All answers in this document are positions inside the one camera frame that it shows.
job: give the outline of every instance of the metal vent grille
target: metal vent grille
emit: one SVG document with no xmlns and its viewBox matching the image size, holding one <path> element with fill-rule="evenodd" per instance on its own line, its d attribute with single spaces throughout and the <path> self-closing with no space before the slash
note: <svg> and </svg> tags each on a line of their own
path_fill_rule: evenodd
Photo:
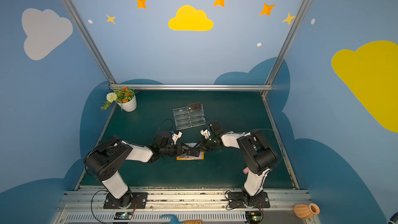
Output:
<svg viewBox="0 0 398 224">
<path fill-rule="evenodd" d="M 179 221 L 202 220 L 218 222 L 246 221 L 244 211 L 179 211 L 179 212 L 135 212 L 130 222 L 168 222 L 169 218 L 161 218 L 164 214 L 173 214 Z M 117 223 L 122 220 L 114 220 L 115 214 L 96 214 L 96 217 L 105 223 Z M 69 212 L 66 223 L 94 223 L 97 222 L 91 212 Z"/>
<path fill-rule="evenodd" d="M 98 220 L 101 221 L 112 221 L 115 217 L 114 214 L 95 214 Z M 97 221 L 91 213 L 69 213 L 67 216 L 67 223 L 75 222 L 91 222 L 92 220 Z"/>
</svg>

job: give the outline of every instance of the orange star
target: orange star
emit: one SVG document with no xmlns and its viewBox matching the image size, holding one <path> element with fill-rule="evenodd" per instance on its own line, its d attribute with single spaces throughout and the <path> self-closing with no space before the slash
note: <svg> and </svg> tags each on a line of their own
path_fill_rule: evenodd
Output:
<svg viewBox="0 0 398 224">
<path fill-rule="evenodd" d="M 216 0 L 216 2 L 214 2 L 214 5 L 213 5 L 213 6 L 221 5 L 222 7 L 224 7 L 224 1 L 225 1 L 225 0 Z"/>
<path fill-rule="evenodd" d="M 138 6 L 137 6 L 137 9 L 138 8 L 144 8 L 144 9 L 146 9 L 147 7 L 145 6 L 145 2 L 146 2 L 147 0 L 137 0 L 137 2 L 138 2 Z"/>
<path fill-rule="evenodd" d="M 271 10 L 272 10 L 272 8 L 274 7 L 275 5 L 267 5 L 267 4 L 264 4 L 264 9 L 263 9 L 263 11 L 260 13 L 260 16 L 261 15 L 263 15 L 263 14 L 267 14 L 268 16 L 271 14 Z"/>
</svg>

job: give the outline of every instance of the clear acrylic organizer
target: clear acrylic organizer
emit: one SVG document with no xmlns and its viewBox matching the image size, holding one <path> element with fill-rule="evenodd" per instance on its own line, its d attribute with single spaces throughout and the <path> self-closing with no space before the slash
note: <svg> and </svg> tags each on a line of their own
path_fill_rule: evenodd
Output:
<svg viewBox="0 0 398 224">
<path fill-rule="evenodd" d="M 201 108 L 197 110 L 190 110 L 188 107 L 173 109 L 177 130 L 198 127 L 206 124 L 203 105 L 201 104 L 200 106 Z"/>
</svg>

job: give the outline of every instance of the painted cloud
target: painted cloud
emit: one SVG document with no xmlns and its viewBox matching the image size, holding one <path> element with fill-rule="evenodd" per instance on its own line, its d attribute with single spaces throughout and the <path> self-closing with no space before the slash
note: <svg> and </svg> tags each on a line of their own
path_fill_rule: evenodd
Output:
<svg viewBox="0 0 398 224">
<path fill-rule="evenodd" d="M 206 13 L 197 10 L 190 5 L 180 7 L 176 17 L 169 20 L 169 28 L 172 30 L 207 31 L 213 28 L 214 23 L 208 19 Z"/>
<path fill-rule="evenodd" d="M 26 9 L 22 14 L 22 27 L 27 35 L 23 47 L 27 56 L 35 61 L 48 55 L 73 31 L 69 19 L 49 9 Z"/>
</svg>

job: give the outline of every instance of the white flower pot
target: white flower pot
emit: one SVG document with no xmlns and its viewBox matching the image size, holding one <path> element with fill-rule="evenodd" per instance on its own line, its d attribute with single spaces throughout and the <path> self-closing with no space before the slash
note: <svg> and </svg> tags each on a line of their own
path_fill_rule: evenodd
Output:
<svg viewBox="0 0 398 224">
<path fill-rule="evenodd" d="M 116 102 L 120 107 L 122 107 L 123 110 L 125 110 L 126 112 L 132 112 L 137 108 L 137 98 L 134 97 L 131 99 L 131 101 L 127 102 L 127 103 L 119 103 Z"/>
</svg>

